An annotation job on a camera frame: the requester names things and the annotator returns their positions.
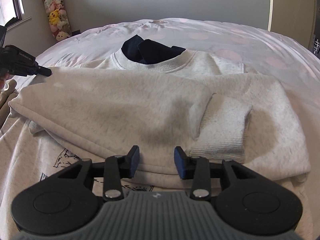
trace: window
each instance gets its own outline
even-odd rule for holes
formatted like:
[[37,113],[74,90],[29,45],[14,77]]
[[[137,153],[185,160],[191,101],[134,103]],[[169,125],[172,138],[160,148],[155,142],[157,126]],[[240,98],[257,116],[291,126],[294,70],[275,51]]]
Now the window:
[[0,0],[0,25],[9,27],[21,20],[18,0]]

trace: ribbed cuff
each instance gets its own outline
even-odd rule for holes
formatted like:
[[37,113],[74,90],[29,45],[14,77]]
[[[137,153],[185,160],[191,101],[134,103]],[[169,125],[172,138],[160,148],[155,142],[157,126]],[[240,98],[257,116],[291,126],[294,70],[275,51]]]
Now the ribbed cuff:
[[37,123],[35,123],[34,121],[31,121],[30,124],[29,124],[29,132],[31,134],[36,134],[38,132],[41,132],[43,131],[44,129],[38,125]]
[[213,95],[202,117],[200,135],[190,151],[210,162],[244,162],[244,139],[251,105],[233,98]]

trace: navy garment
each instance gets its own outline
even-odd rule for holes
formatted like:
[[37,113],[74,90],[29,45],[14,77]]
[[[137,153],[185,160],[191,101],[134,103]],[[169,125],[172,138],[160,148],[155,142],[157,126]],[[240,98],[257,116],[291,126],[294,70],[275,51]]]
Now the navy garment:
[[131,61],[142,64],[157,64],[179,56],[186,49],[177,46],[170,48],[159,42],[144,40],[135,35],[124,42],[121,50]]

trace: metal screw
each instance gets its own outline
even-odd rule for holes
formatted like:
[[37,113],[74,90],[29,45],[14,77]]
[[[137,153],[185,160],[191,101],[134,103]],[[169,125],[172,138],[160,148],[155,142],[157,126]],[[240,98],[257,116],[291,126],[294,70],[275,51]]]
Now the metal screw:
[[209,191],[206,189],[200,188],[193,191],[193,195],[198,198],[207,197],[209,195]]
[[152,196],[153,196],[154,198],[159,198],[159,197],[161,197],[162,195],[157,192],[156,194],[153,194]]
[[104,195],[107,198],[117,198],[117,197],[120,197],[121,192],[117,189],[109,189],[104,193]]

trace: stuffed toy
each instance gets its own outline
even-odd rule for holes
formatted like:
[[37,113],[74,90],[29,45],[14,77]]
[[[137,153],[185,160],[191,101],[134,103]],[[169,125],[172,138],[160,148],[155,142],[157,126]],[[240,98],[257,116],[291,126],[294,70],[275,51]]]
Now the stuffed toy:
[[51,25],[57,25],[57,23],[60,21],[60,18],[59,18],[59,9],[53,11],[52,13],[50,13],[48,15],[49,17],[49,23]]
[[57,35],[59,34],[59,30],[57,30],[56,32],[54,32],[54,33],[52,33],[52,36],[54,37],[54,38],[56,38],[57,37]]
[[56,9],[63,9],[64,6],[61,4],[62,0],[54,0],[53,4]]
[[55,10],[54,4],[52,4],[52,5],[48,6],[48,7],[45,7],[45,12],[47,14],[53,12],[54,10]]
[[59,16],[62,21],[66,21],[68,19],[66,10],[59,10]]
[[63,41],[65,40],[66,38],[69,38],[70,35],[68,33],[65,33],[65,32],[59,32],[56,39],[57,41]]
[[68,23],[68,19],[67,19],[67,24],[62,27],[61,31],[65,32],[65,33],[70,33],[71,32],[70,25]]
[[52,33],[55,33],[56,31],[58,31],[58,26],[50,24],[50,29],[51,29]]
[[50,7],[50,6],[52,5],[53,1],[54,1],[54,0],[45,0],[45,1],[44,1],[44,6],[45,6],[45,7]]
[[59,21],[58,23],[57,23],[57,28],[59,29],[59,30],[62,30],[62,27],[64,26],[64,25],[66,25],[67,24],[67,21]]

